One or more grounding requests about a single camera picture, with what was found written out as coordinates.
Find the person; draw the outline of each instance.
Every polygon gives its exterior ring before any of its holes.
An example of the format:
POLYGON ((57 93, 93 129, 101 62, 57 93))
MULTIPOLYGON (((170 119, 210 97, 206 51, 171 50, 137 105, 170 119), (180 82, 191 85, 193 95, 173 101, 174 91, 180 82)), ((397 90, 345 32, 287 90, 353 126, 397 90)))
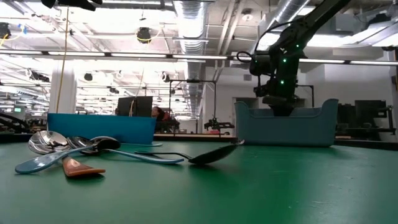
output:
POLYGON ((165 112, 162 110, 162 108, 159 108, 158 106, 154 106, 152 108, 152 113, 151 116, 153 118, 156 118, 156 122, 159 121, 168 121, 170 119, 170 115, 168 112, 165 112))

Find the blue plastic bin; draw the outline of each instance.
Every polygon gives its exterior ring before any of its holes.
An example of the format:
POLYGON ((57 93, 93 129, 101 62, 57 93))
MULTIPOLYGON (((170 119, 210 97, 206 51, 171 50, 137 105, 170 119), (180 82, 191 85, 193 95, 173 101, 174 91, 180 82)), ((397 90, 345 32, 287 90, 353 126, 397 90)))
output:
POLYGON ((129 144, 151 144, 155 125, 155 118, 56 113, 48 115, 49 131, 56 131, 65 137, 81 136, 91 139, 109 136, 129 144))
POLYGON ((322 108, 295 108, 289 117, 275 117, 271 109, 249 109, 235 103, 237 137, 245 144, 329 147, 335 140, 338 100, 322 108))

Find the black serving spoon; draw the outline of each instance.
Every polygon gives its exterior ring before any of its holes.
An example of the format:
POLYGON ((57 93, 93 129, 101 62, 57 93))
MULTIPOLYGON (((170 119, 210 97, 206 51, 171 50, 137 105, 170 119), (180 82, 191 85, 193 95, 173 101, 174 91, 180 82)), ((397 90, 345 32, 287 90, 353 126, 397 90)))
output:
POLYGON ((197 165, 204 165, 209 164, 212 162, 216 162, 220 159, 224 159, 229 154, 231 154, 239 145, 243 144, 244 141, 240 141, 237 143, 230 144, 229 146, 224 146, 218 148, 211 152, 206 152, 202 155, 191 157, 181 152, 144 152, 144 151, 136 151, 134 153, 140 155, 147 155, 147 156, 155 156, 155 155, 178 155, 188 159, 188 162, 197 164, 197 165))

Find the black monitor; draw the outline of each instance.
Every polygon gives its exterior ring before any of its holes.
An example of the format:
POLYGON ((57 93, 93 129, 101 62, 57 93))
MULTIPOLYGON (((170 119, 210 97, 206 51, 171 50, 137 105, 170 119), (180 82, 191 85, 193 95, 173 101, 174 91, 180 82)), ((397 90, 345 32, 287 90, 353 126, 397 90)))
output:
POLYGON ((152 111, 152 96, 124 97, 118 100, 119 116, 129 116, 131 104, 132 115, 140 117, 150 117, 152 111))
POLYGON ((356 100, 355 110, 358 118, 386 118, 387 111, 385 100, 356 100))

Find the robotic arm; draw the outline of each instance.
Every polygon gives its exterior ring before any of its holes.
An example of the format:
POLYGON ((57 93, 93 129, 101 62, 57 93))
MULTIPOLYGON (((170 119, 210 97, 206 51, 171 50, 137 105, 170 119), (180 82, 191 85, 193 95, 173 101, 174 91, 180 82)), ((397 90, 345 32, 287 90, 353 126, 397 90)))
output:
POLYGON ((306 57, 303 49, 316 31, 349 2, 324 0, 306 16, 271 27, 263 33, 262 36, 272 29, 290 24, 268 51, 257 51, 257 43, 254 55, 251 55, 250 73, 259 79, 254 92, 257 97, 263 96, 262 102, 270 105, 276 116, 289 116, 294 108, 299 60, 306 57), (261 75, 270 76, 265 85, 261 85, 261 75))

